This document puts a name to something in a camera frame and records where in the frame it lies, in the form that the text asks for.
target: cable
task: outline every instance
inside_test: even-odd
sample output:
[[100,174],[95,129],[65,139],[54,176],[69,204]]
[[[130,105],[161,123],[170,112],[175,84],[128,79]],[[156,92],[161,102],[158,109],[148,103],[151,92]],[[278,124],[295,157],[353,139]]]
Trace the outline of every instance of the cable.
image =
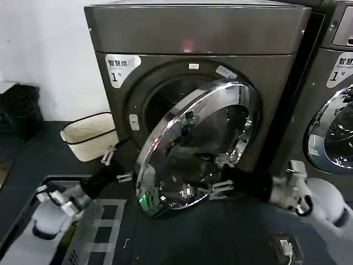
[[292,255],[288,256],[289,257],[289,262],[288,262],[288,265],[291,265],[292,263]]
[[287,239],[280,240],[280,244],[282,245],[283,254],[289,258],[288,265],[292,263],[293,257],[293,245]]

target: front-loading washing machine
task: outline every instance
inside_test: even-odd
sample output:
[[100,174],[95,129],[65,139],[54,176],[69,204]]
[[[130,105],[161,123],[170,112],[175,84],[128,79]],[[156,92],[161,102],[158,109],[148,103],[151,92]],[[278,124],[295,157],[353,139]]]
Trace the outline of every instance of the front-loading washing machine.
[[[177,102],[200,86],[231,79],[253,87],[259,97],[256,130],[239,161],[251,171],[310,12],[264,0],[119,1],[86,7],[118,137],[132,142],[130,157],[137,158]],[[219,128],[204,132],[204,138],[222,137]]]
[[353,2],[331,1],[310,68],[269,171],[283,175],[291,159],[309,177],[334,184],[353,200]]

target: label sticker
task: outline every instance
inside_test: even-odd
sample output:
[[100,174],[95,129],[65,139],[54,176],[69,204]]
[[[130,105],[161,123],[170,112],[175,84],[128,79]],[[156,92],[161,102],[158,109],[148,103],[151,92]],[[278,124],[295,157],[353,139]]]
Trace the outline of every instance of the label sticker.
[[236,73],[233,73],[231,70],[225,68],[222,65],[218,66],[216,73],[228,79],[236,79],[238,76]]
[[105,62],[111,85],[120,88],[129,74],[141,64],[141,58],[130,54],[107,54]]
[[198,63],[190,63],[189,69],[198,70],[200,65]]
[[353,52],[343,52],[332,69],[326,86],[333,88],[353,74]]

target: woven basket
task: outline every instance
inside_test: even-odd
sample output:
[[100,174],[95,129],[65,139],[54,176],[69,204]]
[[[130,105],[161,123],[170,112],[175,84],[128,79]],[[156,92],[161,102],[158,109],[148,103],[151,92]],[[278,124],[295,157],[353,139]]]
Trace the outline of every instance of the woven basket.
[[62,129],[60,135],[82,162],[104,155],[109,146],[119,141],[109,112],[73,121]]

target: glass door window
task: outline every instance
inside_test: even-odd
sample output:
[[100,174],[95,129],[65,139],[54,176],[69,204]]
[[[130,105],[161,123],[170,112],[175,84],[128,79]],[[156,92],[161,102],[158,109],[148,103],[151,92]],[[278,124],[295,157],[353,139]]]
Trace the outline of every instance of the glass door window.
[[322,171],[353,173],[353,85],[338,91],[311,121],[304,147]]
[[236,165],[254,136],[259,106],[257,91],[234,80],[207,83],[181,99],[154,128],[137,160],[142,209],[153,216],[207,197],[205,190],[221,181],[222,163]]

